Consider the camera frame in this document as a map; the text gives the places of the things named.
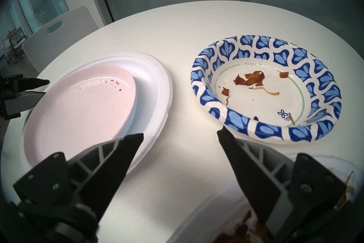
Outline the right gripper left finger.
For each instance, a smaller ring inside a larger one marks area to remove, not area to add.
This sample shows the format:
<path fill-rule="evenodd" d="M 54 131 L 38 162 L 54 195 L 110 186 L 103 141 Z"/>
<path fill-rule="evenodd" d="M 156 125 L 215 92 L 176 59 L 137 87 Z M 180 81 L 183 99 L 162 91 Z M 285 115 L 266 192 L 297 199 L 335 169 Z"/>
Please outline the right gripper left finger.
<path fill-rule="evenodd" d="M 13 188 L 22 243 L 97 243 L 99 222 L 122 184 L 144 134 L 93 145 L 70 160 L 56 152 Z"/>

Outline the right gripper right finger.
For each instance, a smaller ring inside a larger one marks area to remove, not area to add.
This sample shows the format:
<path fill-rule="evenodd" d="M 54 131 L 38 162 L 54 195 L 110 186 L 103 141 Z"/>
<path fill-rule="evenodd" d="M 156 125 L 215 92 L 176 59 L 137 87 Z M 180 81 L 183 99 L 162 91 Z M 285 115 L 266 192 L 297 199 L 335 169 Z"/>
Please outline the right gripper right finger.
<path fill-rule="evenodd" d="M 267 228 L 265 243 L 323 243 L 323 228 L 338 216 L 347 185 L 306 153 L 295 160 L 226 128 L 217 136 L 240 189 Z"/>

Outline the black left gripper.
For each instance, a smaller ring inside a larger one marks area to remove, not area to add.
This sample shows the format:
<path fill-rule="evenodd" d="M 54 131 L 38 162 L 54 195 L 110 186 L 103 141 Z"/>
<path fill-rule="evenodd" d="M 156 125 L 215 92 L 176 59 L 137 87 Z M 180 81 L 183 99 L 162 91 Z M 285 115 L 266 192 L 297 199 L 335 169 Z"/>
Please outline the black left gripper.
<path fill-rule="evenodd" d="M 20 117 L 21 112 L 35 107 L 46 93 L 27 90 L 48 84 L 49 80 L 23 77 L 21 74 L 0 76 L 0 117 L 11 120 Z"/>

